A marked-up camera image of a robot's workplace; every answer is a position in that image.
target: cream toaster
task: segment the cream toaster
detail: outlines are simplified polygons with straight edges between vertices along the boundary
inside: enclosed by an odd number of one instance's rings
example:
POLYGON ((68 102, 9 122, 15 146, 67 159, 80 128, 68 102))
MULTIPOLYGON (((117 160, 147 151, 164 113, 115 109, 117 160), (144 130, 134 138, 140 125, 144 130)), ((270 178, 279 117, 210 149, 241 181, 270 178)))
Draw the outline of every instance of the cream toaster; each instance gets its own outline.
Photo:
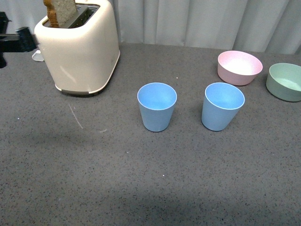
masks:
POLYGON ((87 95, 109 82, 120 56, 114 11, 107 0, 76 0, 77 13, 61 28, 44 17, 34 29, 58 90, 87 95))

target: bread slice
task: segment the bread slice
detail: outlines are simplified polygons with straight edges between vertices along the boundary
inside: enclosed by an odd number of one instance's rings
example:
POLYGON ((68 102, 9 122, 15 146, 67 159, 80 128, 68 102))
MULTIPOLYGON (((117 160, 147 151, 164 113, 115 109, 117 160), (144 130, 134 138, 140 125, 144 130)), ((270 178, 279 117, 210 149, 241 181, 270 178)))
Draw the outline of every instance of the bread slice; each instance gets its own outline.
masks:
POLYGON ((75 0, 43 0, 51 27, 59 28, 77 11, 75 0))

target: gray countertop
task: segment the gray countertop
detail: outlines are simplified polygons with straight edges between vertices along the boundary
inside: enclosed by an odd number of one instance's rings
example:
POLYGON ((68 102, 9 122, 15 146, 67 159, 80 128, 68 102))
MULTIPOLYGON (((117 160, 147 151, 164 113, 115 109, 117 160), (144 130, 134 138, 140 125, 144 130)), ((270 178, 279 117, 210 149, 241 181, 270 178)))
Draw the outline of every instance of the gray countertop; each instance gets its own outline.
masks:
POLYGON ((220 132, 201 123, 223 50, 121 44, 96 96, 59 92, 44 62, 5 53, 0 69, 0 225, 300 225, 301 102, 265 87, 271 65, 300 56, 252 53, 263 71, 220 132), (171 85, 168 128, 148 131, 137 91, 171 85))

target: plastic cup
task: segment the plastic cup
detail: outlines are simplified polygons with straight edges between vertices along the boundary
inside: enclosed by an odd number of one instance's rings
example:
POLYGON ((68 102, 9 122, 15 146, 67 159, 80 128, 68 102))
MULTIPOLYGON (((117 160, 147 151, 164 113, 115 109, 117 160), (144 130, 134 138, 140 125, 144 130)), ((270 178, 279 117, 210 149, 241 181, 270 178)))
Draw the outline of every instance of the plastic cup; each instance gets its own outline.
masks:
POLYGON ((165 130, 177 101, 176 91, 164 83, 153 82, 142 86, 137 98, 144 126, 152 132, 165 130))
POLYGON ((244 103, 244 94, 235 86, 223 82, 210 84, 205 90, 203 125, 213 131, 223 130, 244 103))

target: green bowl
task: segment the green bowl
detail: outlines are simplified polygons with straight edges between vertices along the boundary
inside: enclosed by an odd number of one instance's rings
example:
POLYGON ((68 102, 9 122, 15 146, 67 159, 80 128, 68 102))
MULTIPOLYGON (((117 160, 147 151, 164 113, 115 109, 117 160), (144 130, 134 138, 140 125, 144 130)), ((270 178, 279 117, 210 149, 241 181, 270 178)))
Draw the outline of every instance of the green bowl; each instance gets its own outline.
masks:
POLYGON ((268 91, 279 99, 301 101, 301 66, 279 63, 269 68, 268 91))

